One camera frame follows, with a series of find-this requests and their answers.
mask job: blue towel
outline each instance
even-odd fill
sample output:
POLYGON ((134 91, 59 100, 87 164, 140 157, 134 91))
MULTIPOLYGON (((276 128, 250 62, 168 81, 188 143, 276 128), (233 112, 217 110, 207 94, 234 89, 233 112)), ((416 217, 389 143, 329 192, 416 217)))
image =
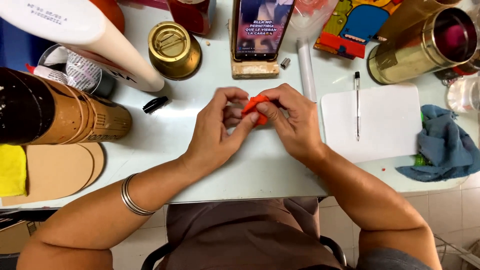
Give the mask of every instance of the blue towel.
POLYGON ((480 171, 480 150, 454 120, 457 115, 435 105, 423 105, 424 128, 418 135, 420 154, 432 166, 404 166, 396 170, 421 182, 446 181, 480 171))

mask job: yellow towel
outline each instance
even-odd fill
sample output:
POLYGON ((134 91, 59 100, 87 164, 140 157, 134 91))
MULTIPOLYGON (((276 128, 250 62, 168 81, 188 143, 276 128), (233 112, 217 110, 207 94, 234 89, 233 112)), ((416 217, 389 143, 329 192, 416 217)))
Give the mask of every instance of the yellow towel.
POLYGON ((27 195, 27 158, 21 146, 0 145, 0 196, 27 195))

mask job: person's left hand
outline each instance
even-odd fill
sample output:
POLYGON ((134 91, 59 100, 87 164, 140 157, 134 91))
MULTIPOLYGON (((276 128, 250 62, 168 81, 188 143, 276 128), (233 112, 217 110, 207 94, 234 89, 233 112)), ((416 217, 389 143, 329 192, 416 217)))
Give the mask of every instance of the person's left hand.
POLYGON ((248 93, 236 87, 218 88, 203 110, 197 115, 192 141, 180 158, 190 172, 207 176, 223 165, 243 143, 259 114, 252 112, 241 118, 241 109, 228 102, 245 106, 248 93), (237 126, 231 135, 227 128, 237 126))

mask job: silver bangle bracelet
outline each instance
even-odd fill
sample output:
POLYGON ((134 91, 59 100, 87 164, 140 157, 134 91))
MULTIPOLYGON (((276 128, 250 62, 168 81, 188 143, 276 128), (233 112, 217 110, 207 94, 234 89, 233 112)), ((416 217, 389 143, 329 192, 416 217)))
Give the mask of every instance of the silver bangle bracelet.
POLYGON ((129 177, 125 178, 123 180, 123 183, 121 185, 121 191, 120 191, 120 194, 121 194, 121 199, 123 201, 123 203, 125 204, 125 206, 130 210, 132 211, 133 213, 137 214, 137 215, 141 215, 141 216, 150 216, 152 215, 153 213, 155 213, 156 211, 148 211, 148 210, 145 210, 145 209, 142 209, 140 208, 138 205, 136 205, 132 199, 130 198, 130 195, 128 194, 128 183, 130 182, 130 180, 136 175, 136 173, 130 175, 129 177))

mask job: ballpoint pen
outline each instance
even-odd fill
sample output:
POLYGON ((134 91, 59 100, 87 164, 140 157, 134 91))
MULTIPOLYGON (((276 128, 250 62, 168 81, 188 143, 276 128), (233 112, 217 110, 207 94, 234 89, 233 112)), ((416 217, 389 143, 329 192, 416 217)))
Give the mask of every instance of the ballpoint pen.
POLYGON ((355 72, 355 91, 357 92, 357 141, 360 141, 360 72, 355 72))

